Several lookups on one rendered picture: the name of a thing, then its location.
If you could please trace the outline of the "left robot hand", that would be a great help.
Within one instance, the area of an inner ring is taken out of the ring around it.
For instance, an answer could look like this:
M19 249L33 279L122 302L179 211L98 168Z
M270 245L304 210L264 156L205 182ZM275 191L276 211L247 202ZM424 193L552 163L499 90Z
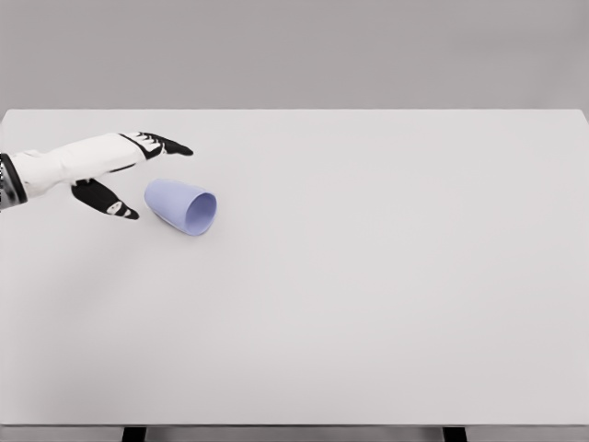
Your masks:
M139 214L98 178L164 155L194 155L189 147L148 132L103 134L64 145L56 152L64 180L77 201L104 215L129 220L137 220Z

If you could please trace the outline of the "lavender plastic cup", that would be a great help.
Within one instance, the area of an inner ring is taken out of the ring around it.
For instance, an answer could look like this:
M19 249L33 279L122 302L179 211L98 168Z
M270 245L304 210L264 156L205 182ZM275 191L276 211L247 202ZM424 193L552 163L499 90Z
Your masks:
M189 236L205 233L217 211L212 193L178 180L152 180L145 188L144 200L155 215Z

